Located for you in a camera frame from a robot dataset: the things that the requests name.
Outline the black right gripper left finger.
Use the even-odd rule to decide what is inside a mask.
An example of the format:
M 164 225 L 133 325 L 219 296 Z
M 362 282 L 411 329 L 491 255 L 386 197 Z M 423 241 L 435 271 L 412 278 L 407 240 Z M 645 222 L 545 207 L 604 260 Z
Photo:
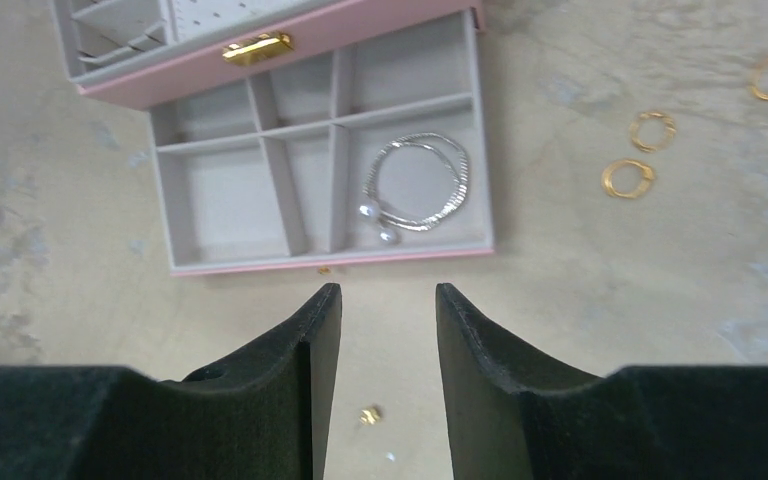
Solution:
M 180 381 L 121 366 L 0 366 L 0 479 L 320 479 L 342 295 Z

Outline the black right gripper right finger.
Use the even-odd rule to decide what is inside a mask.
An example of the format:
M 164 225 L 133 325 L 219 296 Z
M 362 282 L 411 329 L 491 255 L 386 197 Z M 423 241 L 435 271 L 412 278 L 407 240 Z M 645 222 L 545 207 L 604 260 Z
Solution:
M 768 479 L 768 366 L 627 366 L 599 377 L 436 289 L 457 479 Z

